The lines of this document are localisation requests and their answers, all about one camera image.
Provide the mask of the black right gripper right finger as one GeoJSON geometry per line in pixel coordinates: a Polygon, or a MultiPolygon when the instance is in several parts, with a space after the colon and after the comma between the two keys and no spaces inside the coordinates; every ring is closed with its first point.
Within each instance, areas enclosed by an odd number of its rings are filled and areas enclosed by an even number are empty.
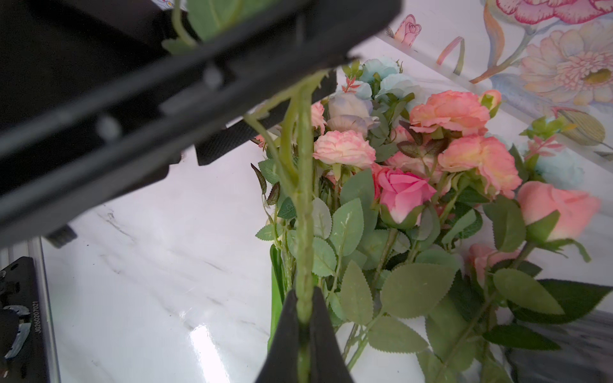
{"type": "Polygon", "coordinates": [[[327,305],[319,287],[314,288],[310,320],[310,357],[312,383],[353,383],[343,360],[327,305]]]}

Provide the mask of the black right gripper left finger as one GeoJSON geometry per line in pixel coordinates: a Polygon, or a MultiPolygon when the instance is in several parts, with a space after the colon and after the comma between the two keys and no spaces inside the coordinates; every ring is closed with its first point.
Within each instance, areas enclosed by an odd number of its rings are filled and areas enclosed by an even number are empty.
{"type": "Polygon", "coordinates": [[[299,319],[297,297],[291,290],[285,299],[271,348],[256,383],[297,383],[299,319]]]}

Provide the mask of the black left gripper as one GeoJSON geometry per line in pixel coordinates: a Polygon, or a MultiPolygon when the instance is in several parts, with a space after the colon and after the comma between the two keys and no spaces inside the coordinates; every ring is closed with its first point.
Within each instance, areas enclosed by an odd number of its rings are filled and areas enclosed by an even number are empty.
{"type": "Polygon", "coordinates": [[[385,29],[399,1],[1,4],[1,245],[46,236],[385,29]]]}

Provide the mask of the coral pink rose spray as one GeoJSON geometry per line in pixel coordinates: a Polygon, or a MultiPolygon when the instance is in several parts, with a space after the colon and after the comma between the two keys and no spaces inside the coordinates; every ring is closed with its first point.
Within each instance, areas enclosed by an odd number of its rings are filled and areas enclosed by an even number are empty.
{"type": "Polygon", "coordinates": [[[271,151],[281,187],[285,189],[295,206],[297,221],[298,257],[295,279],[295,313],[297,314],[298,345],[293,352],[296,357],[296,378],[310,382],[314,377],[315,343],[311,337],[311,319],[314,314],[313,297],[315,286],[312,268],[314,264],[314,221],[311,194],[314,188],[313,143],[314,129],[311,124],[312,94],[328,76],[328,70],[313,73],[288,89],[274,95],[257,110],[244,115],[244,121],[263,137],[271,151]],[[260,119],[283,101],[289,106],[282,121],[280,146],[276,147],[260,119]]]}

